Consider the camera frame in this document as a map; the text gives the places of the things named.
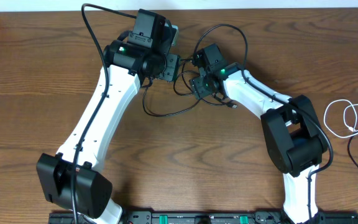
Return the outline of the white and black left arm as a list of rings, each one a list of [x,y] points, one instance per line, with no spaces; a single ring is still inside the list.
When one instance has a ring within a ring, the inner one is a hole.
[[[102,175],[116,128],[132,99],[155,79],[172,81],[179,56],[170,53],[178,28],[141,9],[132,30],[98,47],[102,67],[97,87],[78,124],[54,155],[42,154],[36,171],[45,199],[64,209],[50,223],[119,223],[122,208]]]

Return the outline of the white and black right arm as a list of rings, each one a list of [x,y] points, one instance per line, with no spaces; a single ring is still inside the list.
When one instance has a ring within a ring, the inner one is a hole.
[[[243,65],[228,63],[216,44],[195,49],[192,63],[200,73],[190,80],[198,99],[220,93],[260,119],[268,155],[283,174],[283,211],[292,223],[312,223],[318,212],[315,176],[328,145],[311,101],[272,90]]]

